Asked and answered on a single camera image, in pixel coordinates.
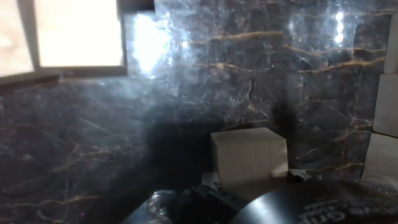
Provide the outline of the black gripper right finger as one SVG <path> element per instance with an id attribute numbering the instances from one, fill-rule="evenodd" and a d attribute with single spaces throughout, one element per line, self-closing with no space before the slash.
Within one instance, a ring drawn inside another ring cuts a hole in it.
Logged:
<path id="1" fill-rule="evenodd" d="M 312 176 L 305 170 L 289 169 L 287 173 L 287 180 L 289 183 L 305 182 L 312 179 Z"/>

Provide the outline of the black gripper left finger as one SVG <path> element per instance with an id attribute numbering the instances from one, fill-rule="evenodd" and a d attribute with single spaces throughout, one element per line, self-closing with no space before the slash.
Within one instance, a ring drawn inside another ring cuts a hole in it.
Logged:
<path id="1" fill-rule="evenodd" d="M 216 172 L 204 173 L 201 184 L 184 190 L 178 199 L 175 222 L 179 224 L 228 223 L 249 200 L 221 188 Z"/>

